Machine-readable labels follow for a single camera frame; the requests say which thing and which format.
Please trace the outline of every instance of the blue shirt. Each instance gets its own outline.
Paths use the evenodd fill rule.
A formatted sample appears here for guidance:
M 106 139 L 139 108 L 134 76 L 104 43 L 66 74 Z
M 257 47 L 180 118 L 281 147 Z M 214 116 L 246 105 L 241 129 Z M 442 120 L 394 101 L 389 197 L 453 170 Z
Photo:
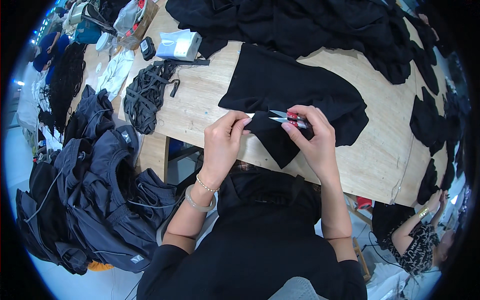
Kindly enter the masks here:
M 55 45 L 52 51 L 50 53 L 47 53 L 47 49 L 52 46 L 53 40 L 55 40 L 56 35 L 56 32 L 47 34 L 40 41 L 40 44 L 38 44 L 42 48 L 42 52 L 40 52 L 40 54 L 33 60 L 33 67 L 35 68 L 35 70 L 42 72 L 43 66 L 45 66 L 47 62 L 52 59 L 53 55 L 57 52 L 57 45 Z

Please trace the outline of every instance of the white label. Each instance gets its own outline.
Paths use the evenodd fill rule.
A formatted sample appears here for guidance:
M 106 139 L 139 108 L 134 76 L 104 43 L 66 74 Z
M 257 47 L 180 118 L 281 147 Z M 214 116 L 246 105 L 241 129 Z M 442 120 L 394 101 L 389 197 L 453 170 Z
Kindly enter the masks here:
M 142 49 L 142 52 L 145 52 L 148 49 L 148 44 L 146 40 L 143 40 L 140 44 L 140 48 Z
M 134 264 L 136 264 L 137 262 L 144 260 L 144 258 L 139 254 L 139 255 L 136 255 L 136 256 L 132 257 L 130 260 Z

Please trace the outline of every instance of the table leg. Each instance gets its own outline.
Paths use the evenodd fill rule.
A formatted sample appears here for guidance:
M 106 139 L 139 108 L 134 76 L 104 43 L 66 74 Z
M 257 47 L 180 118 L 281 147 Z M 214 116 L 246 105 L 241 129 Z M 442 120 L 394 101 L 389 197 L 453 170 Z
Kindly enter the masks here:
M 137 160 L 137 171 L 142 172 L 151 168 L 163 182 L 166 182 L 169 141 L 168 136 L 157 132 L 144 135 Z

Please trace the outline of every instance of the black sleeve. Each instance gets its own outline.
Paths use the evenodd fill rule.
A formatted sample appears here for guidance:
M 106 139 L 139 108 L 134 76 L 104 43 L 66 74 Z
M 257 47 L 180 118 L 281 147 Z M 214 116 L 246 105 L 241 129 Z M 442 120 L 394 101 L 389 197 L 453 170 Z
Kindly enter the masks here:
M 155 250 L 152 262 L 142 275 L 137 288 L 137 299 L 148 299 L 152 291 L 175 272 L 188 253 L 174 245 L 162 245 Z
M 361 274 L 360 263 L 354 260 L 339 262 L 345 275 L 342 299 L 367 300 L 367 287 Z

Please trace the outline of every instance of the white plastic bag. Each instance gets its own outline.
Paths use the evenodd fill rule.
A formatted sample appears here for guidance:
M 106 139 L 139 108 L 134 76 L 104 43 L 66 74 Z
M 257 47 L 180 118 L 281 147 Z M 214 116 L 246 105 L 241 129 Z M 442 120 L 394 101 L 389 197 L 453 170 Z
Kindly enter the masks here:
M 113 24 L 113 28 L 117 30 L 118 36 L 124 36 L 133 28 L 139 9 L 138 0 L 131 0 L 120 10 L 119 16 Z

